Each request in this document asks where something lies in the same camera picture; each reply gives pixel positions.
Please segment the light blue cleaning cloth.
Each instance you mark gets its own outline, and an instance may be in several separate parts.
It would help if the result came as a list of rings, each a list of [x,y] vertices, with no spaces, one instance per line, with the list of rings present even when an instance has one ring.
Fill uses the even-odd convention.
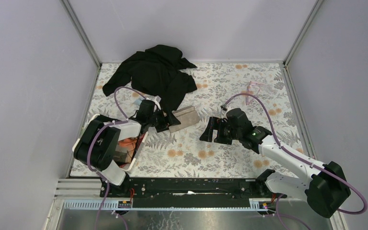
[[[134,105],[137,105],[137,106],[140,106],[141,105],[141,103],[143,102],[143,98],[138,98],[138,99],[136,99],[134,102],[133,102],[133,104]]]

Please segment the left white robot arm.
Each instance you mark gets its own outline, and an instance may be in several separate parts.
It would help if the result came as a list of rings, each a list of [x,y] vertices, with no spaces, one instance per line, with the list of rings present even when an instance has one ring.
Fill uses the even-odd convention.
[[[130,185],[124,181],[127,173],[113,159],[118,143],[128,138],[139,138],[151,127],[163,132],[179,124],[180,121],[171,111],[164,110],[155,101],[145,99],[134,115],[124,121],[94,115],[75,142],[73,156],[111,183],[111,191],[116,196],[123,197],[128,194]]]

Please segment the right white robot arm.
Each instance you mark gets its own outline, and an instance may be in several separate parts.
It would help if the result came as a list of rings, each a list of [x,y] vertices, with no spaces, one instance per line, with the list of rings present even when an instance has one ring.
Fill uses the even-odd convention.
[[[264,171],[255,185],[259,196],[285,194],[307,202],[317,214],[330,218],[351,195],[349,187],[341,182],[345,175],[339,164],[333,161],[325,164],[296,150],[287,154],[271,131],[253,126],[240,108],[228,111],[225,118],[210,117],[199,139],[227,145],[237,140],[244,148],[271,158],[295,174],[290,177],[273,170]]]

